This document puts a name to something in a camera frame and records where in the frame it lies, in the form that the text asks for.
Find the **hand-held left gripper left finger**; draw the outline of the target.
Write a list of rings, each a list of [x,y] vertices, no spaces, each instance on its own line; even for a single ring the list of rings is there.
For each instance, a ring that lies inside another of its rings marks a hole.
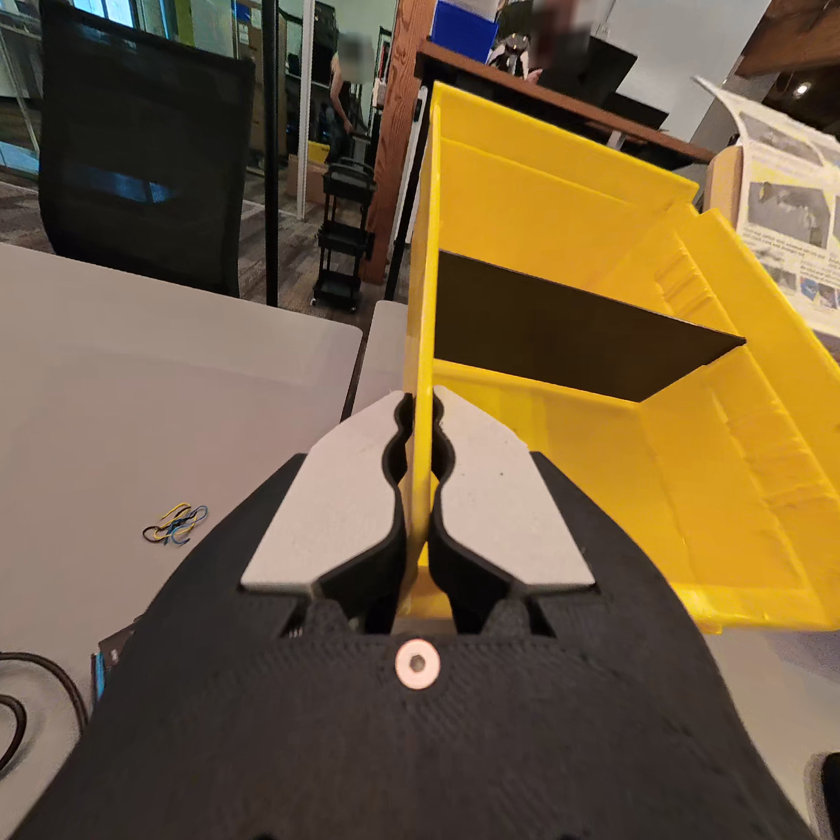
[[[392,633],[406,575],[400,484],[413,404],[389,392],[311,447],[241,574],[243,593],[335,602],[364,634]]]

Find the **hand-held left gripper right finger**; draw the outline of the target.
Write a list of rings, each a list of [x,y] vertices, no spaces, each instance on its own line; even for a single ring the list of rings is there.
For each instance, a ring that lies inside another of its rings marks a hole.
[[[434,387],[437,479],[427,561],[456,631],[478,634],[494,608],[588,592],[595,577],[528,445],[446,386]]]

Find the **yellow plastic bin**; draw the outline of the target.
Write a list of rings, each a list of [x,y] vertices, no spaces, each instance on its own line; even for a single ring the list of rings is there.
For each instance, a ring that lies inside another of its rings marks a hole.
[[[404,503],[427,542],[434,387],[507,425],[609,515],[708,632],[836,631],[838,365],[696,185],[438,86],[413,235]],[[435,358],[445,250],[746,344],[641,403]]]

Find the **coloured twist ties bundle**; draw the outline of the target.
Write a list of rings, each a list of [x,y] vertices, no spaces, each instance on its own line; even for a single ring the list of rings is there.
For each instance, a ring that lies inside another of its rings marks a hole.
[[[194,531],[207,515],[207,506],[194,506],[182,502],[166,512],[157,522],[144,528],[141,537],[151,544],[183,547],[191,541]]]

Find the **black bin divider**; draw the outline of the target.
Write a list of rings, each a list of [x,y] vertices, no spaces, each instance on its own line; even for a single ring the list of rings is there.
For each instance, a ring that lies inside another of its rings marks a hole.
[[[445,250],[436,300],[435,358],[630,403],[747,342]]]

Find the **black blue packet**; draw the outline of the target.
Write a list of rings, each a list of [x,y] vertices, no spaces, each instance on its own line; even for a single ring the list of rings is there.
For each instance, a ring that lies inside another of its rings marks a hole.
[[[134,618],[130,625],[98,642],[97,648],[90,657],[91,666],[91,707],[95,707],[102,697],[111,672],[120,661],[124,646],[133,634],[140,616]]]

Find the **black rolling cart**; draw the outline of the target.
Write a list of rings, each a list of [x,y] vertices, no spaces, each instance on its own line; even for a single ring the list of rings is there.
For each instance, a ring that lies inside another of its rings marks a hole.
[[[356,313],[361,299],[361,263],[372,257],[375,244],[375,235],[366,228],[377,191],[373,169],[349,157],[340,158],[329,164],[322,177],[322,188],[325,204],[317,233],[320,258],[311,304],[323,302]],[[340,201],[358,206],[357,225],[337,218]]]

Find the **black metal pole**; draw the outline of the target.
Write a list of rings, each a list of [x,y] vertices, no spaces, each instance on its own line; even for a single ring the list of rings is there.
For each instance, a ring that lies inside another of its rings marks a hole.
[[[278,12],[277,1],[262,3],[262,56],[265,120],[265,259],[266,305],[279,300],[279,149],[278,149]]]

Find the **wooden pillar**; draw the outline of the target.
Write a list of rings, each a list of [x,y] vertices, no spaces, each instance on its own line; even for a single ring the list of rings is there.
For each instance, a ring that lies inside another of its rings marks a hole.
[[[380,137],[374,165],[377,191],[367,228],[374,235],[372,257],[362,265],[362,281],[380,286],[396,214],[406,150],[410,140],[419,80],[414,67],[418,48],[430,33],[435,1],[400,1],[396,7],[391,60]]]

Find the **dark wooden desk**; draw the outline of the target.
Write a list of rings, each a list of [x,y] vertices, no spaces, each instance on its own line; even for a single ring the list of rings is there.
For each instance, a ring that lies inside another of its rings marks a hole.
[[[416,52],[415,77],[468,92],[556,128],[606,144],[669,172],[707,165],[715,152],[687,143],[602,108],[512,77],[444,47],[426,42]]]

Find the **black mesh office chair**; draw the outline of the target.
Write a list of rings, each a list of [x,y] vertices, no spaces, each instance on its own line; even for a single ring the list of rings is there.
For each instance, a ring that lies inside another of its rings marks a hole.
[[[42,2],[38,205],[57,256],[239,298],[256,69]]]

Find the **instruction sheet on stand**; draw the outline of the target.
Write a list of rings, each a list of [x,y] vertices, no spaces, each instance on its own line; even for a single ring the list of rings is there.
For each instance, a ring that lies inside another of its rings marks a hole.
[[[742,167],[734,229],[807,326],[838,341],[838,140],[701,77],[694,80],[736,126]]]

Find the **white black device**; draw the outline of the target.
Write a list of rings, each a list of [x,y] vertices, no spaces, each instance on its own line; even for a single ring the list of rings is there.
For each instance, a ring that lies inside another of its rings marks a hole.
[[[530,37],[510,34],[498,40],[489,53],[486,65],[526,80],[529,76]]]

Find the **black monitor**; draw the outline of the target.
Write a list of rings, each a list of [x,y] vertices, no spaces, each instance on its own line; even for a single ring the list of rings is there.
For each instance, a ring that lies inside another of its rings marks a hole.
[[[591,36],[585,51],[570,64],[543,69],[538,85],[659,130],[668,117],[667,112],[617,91],[636,61],[635,54]]]

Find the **blue storage crate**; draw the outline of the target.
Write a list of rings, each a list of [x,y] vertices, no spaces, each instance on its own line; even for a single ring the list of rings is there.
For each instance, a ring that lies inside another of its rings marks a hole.
[[[428,39],[485,65],[497,38],[496,8],[496,2],[437,1]]]

